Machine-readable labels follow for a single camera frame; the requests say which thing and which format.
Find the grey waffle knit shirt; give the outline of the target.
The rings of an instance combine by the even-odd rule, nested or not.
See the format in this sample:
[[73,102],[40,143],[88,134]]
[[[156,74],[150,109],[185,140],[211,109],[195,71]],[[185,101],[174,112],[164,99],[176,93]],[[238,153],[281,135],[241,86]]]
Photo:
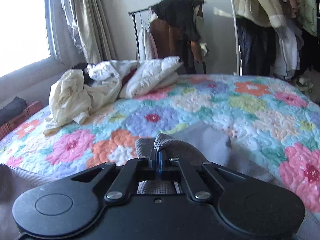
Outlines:
[[149,163],[139,175],[137,194],[153,197],[155,202],[153,209],[143,208],[145,214],[142,217],[156,217],[158,237],[21,237],[12,214],[15,200],[29,190],[57,180],[1,165],[1,239],[319,239],[319,220],[292,191],[290,192],[297,195],[305,207],[304,220],[293,238],[196,238],[197,231],[189,228],[189,215],[180,210],[182,207],[193,207],[182,193],[180,184],[158,176],[159,152],[166,152],[169,158],[185,159],[195,167],[210,161],[233,172],[286,188],[265,169],[232,148],[226,133],[203,123],[173,135],[160,133],[155,138],[138,139],[135,146],[136,158],[145,156]]

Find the hanging clothes on rack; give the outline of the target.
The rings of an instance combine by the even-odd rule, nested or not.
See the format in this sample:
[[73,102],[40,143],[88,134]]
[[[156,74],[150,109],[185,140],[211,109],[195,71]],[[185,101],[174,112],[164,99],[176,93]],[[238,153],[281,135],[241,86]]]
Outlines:
[[319,0],[233,0],[243,75],[319,71]]

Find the floral patchwork quilt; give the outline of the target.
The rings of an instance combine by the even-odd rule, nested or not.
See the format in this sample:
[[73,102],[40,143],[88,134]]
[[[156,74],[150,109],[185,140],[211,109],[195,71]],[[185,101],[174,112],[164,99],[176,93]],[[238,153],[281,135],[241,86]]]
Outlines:
[[172,86],[121,99],[82,125],[44,135],[49,108],[1,140],[1,163],[63,178],[107,161],[137,156],[135,141],[172,134],[197,122],[226,132],[257,164],[319,214],[319,106],[270,77],[182,76]]

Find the cream crumpled garment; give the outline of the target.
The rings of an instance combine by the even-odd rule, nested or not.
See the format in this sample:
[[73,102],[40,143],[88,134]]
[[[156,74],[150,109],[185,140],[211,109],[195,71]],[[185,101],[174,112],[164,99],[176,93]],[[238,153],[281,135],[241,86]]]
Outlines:
[[85,84],[79,69],[66,71],[51,86],[50,115],[46,117],[44,135],[57,132],[62,126],[76,122],[81,125],[93,113],[116,100],[121,89],[121,79],[116,77]]

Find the red-brown wooden bench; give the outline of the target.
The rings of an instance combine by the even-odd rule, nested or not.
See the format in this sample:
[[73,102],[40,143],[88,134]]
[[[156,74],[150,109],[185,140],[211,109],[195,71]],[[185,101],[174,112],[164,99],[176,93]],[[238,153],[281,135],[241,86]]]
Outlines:
[[10,132],[12,132],[14,129],[16,129],[18,126],[20,126],[23,122],[25,122],[27,119],[29,119],[32,115],[43,109],[44,105],[40,101],[34,101],[30,103],[26,109],[22,111],[21,114],[18,116],[12,118],[8,122],[5,122],[1,126],[1,132],[0,132],[0,139],[2,140],[4,137],[6,137]]

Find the black cloth on bench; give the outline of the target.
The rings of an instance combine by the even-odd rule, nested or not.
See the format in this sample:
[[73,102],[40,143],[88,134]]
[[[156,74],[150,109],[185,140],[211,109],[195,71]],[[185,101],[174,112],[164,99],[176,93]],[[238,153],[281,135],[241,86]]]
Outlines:
[[19,97],[14,99],[0,110],[0,126],[20,115],[27,108],[27,102]]

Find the white crumpled shirt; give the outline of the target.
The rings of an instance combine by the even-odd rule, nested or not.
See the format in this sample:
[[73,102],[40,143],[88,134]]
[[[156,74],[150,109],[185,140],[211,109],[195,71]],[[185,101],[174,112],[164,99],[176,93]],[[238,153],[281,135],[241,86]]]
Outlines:
[[102,61],[97,64],[88,64],[87,71],[89,77],[94,81],[104,81],[112,77],[123,79],[136,69],[139,65],[137,60],[124,61]]

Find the white quilted jacket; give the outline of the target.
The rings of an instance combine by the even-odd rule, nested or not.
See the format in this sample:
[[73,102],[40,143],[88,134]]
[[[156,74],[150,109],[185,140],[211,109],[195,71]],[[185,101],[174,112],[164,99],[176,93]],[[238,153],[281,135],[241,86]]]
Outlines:
[[119,93],[120,98],[134,98],[172,85],[179,77],[177,70],[183,65],[178,56],[142,61],[134,75]]

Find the beige window curtain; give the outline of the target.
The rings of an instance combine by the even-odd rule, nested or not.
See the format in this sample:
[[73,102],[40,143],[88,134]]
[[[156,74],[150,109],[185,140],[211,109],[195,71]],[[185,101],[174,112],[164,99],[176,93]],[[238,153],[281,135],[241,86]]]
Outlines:
[[44,0],[48,47],[65,68],[114,60],[102,0]]

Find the white curved rack pole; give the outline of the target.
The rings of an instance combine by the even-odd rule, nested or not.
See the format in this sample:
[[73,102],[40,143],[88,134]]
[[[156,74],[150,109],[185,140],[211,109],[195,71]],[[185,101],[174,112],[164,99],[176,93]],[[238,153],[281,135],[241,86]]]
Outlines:
[[241,59],[241,48],[238,39],[238,29],[236,24],[236,12],[234,6],[234,0],[231,0],[234,33],[235,33],[235,46],[236,46],[236,73],[238,76],[242,76],[242,59]]

